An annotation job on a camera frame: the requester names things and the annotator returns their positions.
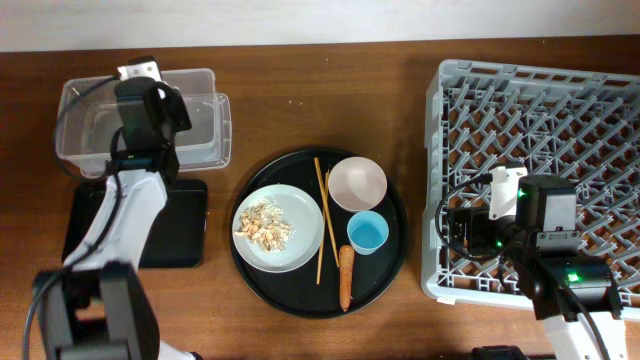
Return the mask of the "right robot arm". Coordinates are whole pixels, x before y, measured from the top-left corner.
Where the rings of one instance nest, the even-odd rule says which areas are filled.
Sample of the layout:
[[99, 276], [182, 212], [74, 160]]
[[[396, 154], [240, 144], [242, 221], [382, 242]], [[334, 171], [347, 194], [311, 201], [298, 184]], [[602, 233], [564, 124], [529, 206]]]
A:
[[442, 242], [466, 260], [513, 266], [556, 358], [627, 358], [623, 306], [612, 271], [603, 259], [578, 251], [575, 186], [558, 176], [527, 175], [514, 195], [514, 214], [493, 218], [482, 236], [486, 254]]

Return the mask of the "blue plastic cup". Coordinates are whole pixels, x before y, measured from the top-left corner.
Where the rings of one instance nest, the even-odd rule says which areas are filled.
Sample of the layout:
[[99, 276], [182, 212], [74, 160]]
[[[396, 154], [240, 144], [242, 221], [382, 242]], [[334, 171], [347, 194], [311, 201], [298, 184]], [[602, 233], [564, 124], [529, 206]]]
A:
[[389, 237], [385, 218], [374, 211], [361, 211], [347, 224], [347, 236], [351, 247], [360, 255], [371, 255], [384, 245]]

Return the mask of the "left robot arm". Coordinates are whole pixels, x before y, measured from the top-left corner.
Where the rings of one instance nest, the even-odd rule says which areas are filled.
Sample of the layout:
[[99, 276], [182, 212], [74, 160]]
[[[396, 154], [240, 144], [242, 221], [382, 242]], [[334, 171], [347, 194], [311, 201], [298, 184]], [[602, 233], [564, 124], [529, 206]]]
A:
[[122, 127], [110, 144], [106, 189], [89, 230], [63, 267], [42, 271], [23, 331], [39, 324], [49, 359], [195, 359], [162, 341], [137, 276], [141, 256], [179, 161], [174, 139], [191, 122], [179, 91], [138, 76], [114, 88]]

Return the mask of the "pink bowl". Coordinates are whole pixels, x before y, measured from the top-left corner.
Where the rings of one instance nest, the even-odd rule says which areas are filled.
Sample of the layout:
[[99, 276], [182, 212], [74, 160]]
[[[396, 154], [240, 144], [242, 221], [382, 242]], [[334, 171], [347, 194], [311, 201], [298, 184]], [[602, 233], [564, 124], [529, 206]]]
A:
[[348, 157], [329, 174], [328, 189], [333, 201], [350, 212], [371, 210], [382, 202], [388, 187], [382, 168], [365, 157]]

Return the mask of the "orange carrot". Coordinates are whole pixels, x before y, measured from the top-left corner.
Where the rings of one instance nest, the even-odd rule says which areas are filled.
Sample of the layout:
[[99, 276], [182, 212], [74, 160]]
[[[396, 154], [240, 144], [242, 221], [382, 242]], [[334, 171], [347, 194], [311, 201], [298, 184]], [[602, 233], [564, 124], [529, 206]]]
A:
[[346, 312], [351, 303], [351, 287], [353, 278], [355, 251], [350, 245], [344, 245], [339, 250], [340, 292], [339, 301], [341, 309]]

